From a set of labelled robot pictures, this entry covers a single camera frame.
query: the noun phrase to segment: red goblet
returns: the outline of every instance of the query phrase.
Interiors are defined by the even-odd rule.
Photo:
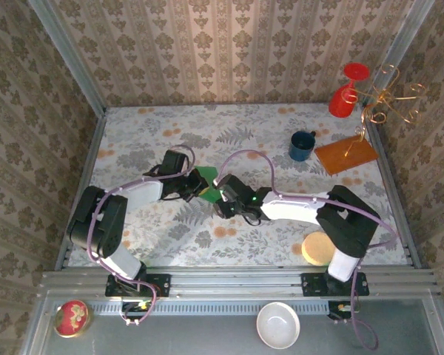
[[[358,100],[355,92],[355,81],[362,81],[370,76],[370,70],[361,63],[349,63],[343,69],[344,74],[350,79],[350,82],[340,87],[334,94],[329,104],[329,112],[335,117],[349,117],[354,110],[355,103]]]

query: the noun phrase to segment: gold wire sculpture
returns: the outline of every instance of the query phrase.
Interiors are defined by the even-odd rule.
[[[380,68],[380,72],[384,75],[389,75],[392,73],[394,75],[390,84],[385,89],[379,90],[378,88],[376,88],[375,85],[373,85],[372,82],[371,87],[374,90],[374,94],[362,92],[360,90],[351,87],[345,88],[342,92],[341,97],[347,104],[355,104],[358,101],[358,94],[370,97],[374,101],[371,104],[367,104],[363,109],[362,115],[360,116],[361,118],[360,126],[355,127],[355,134],[358,135],[359,138],[358,140],[353,141],[350,144],[350,147],[347,149],[344,157],[347,157],[347,155],[350,152],[350,149],[355,143],[359,143],[364,139],[366,132],[366,121],[370,121],[373,124],[384,124],[386,122],[387,119],[386,113],[384,112],[374,113],[375,107],[378,107],[379,105],[382,104],[386,105],[392,112],[394,112],[396,115],[398,115],[400,118],[402,118],[405,122],[408,122],[409,124],[416,124],[421,119],[421,114],[417,109],[410,109],[407,115],[402,115],[394,108],[393,101],[415,100],[417,98],[422,98],[426,96],[426,88],[419,83],[410,84],[409,89],[412,91],[413,95],[397,98],[393,96],[393,94],[391,93],[391,88],[396,84],[398,78],[400,77],[400,70],[396,68],[394,65],[384,64]]]

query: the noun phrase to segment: orange wooden block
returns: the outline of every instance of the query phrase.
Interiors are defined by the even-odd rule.
[[[314,150],[329,175],[343,172],[378,158],[377,152],[365,139],[354,143],[350,152],[345,156],[352,141],[357,141],[358,138],[357,135],[327,146],[320,146]]]

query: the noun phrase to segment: floral tablecloth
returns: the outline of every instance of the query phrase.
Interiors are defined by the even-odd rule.
[[[375,161],[329,176],[316,154],[306,162],[288,156],[289,139],[299,129],[317,132],[317,145],[354,134],[360,111],[348,119],[332,117],[325,104],[244,104],[211,106],[125,107],[107,111],[107,126],[91,184],[109,189],[134,180],[161,162],[174,144],[191,146],[196,165],[219,168],[240,149],[265,152],[275,165],[275,180],[285,192],[327,192],[335,184],[349,187],[394,224],[391,207]],[[246,154],[232,160],[227,172],[253,189],[269,186],[263,158]],[[148,266],[296,266],[303,238],[319,226],[276,220],[252,227],[242,217],[222,220],[199,198],[158,202],[127,214],[124,245]],[[373,243],[390,238],[378,229]],[[401,242],[370,251],[364,264],[405,264]],[[89,266],[84,251],[74,247],[69,266]]]

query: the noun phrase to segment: blue mug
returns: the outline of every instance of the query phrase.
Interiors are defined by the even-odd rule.
[[[298,131],[291,136],[289,144],[289,157],[296,161],[305,161],[311,155],[314,145],[316,132]]]

